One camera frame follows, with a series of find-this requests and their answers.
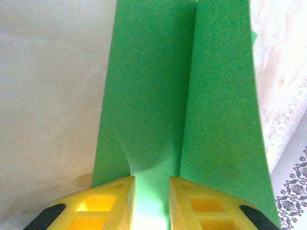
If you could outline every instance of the floral pattern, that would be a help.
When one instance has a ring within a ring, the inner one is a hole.
[[[295,173],[289,174],[290,180],[286,180],[285,189],[275,199],[281,230],[292,230],[293,223],[297,223],[297,217],[304,213],[307,207],[307,146],[303,150],[305,156],[299,158],[300,163],[293,168]]]

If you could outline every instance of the yellow 3d-printed part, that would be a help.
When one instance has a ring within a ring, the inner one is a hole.
[[[53,204],[66,207],[47,230],[129,230],[134,199],[134,176],[67,196]]]
[[[169,209],[172,230],[258,230],[240,210],[253,204],[201,184],[171,177]]]

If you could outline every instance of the black rubber tip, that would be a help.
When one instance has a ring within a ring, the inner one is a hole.
[[[47,230],[65,207],[65,204],[57,204],[44,209],[24,230]]]
[[[247,205],[241,205],[240,209],[259,230],[279,230],[261,211]]]

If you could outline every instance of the green foam sheet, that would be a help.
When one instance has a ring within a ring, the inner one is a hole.
[[[92,185],[136,176],[134,229],[170,227],[168,180],[179,175],[278,223],[248,9],[248,0],[118,0]]]

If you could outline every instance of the yellow plastic part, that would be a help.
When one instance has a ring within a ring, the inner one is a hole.
[[[67,196],[52,204],[66,208],[48,230],[129,230],[134,200],[134,176]]]
[[[258,230],[240,210],[253,204],[180,177],[169,181],[172,230]]]

